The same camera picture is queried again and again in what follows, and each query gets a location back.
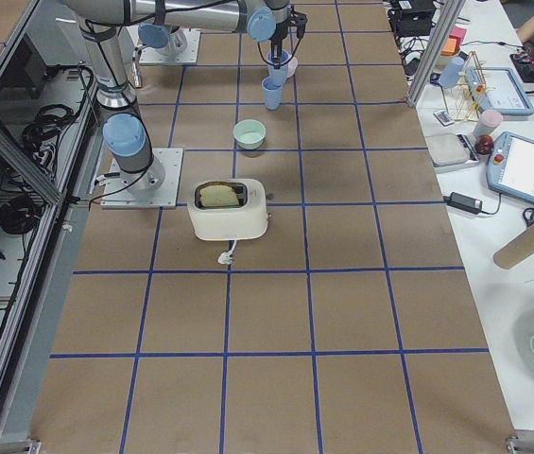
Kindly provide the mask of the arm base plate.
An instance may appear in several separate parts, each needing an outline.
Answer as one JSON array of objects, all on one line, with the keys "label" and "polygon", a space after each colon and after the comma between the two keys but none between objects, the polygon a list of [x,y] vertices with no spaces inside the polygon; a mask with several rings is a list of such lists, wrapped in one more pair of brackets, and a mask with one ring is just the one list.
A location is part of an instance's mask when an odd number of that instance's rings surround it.
[{"label": "arm base plate", "polygon": [[180,186],[183,148],[155,148],[153,163],[136,183],[136,176],[124,172],[112,158],[110,172],[120,175],[109,178],[105,185],[107,195],[100,200],[105,209],[174,208]]},{"label": "arm base plate", "polygon": [[139,62],[145,66],[195,64],[198,60],[200,31],[193,28],[140,26]]}]

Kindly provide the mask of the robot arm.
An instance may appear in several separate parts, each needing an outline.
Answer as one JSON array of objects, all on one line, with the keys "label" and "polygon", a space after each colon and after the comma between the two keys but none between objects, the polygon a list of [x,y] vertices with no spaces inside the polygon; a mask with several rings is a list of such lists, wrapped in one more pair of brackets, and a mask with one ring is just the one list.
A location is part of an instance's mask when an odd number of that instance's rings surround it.
[{"label": "robot arm", "polygon": [[184,33],[177,26],[167,26],[164,23],[165,16],[165,1],[156,1],[153,22],[144,21],[138,25],[138,43],[135,47],[137,56],[140,56],[145,48],[152,48],[174,60],[187,48]]},{"label": "robot arm", "polygon": [[148,137],[137,96],[120,49],[121,28],[138,26],[144,44],[167,48],[182,28],[246,33],[270,44],[268,64],[279,68],[284,39],[294,31],[303,38],[307,16],[286,1],[69,1],[98,84],[97,102],[104,117],[105,145],[119,167],[123,193],[151,200],[168,172]]}]

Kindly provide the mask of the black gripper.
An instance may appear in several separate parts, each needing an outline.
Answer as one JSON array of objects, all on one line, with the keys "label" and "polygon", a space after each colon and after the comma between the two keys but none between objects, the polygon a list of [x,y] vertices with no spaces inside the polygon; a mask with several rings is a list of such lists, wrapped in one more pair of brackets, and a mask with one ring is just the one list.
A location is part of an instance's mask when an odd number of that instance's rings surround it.
[{"label": "black gripper", "polygon": [[279,9],[273,9],[272,12],[276,19],[276,27],[274,34],[270,38],[269,64],[271,66],[280,66],[282,64],[282,42],[288,36],[289,30],[294,28],[296,30],[296,38],[293,40],[291,56],[295,57],[304,38],[308,17],[290,4],[286,4]]}]

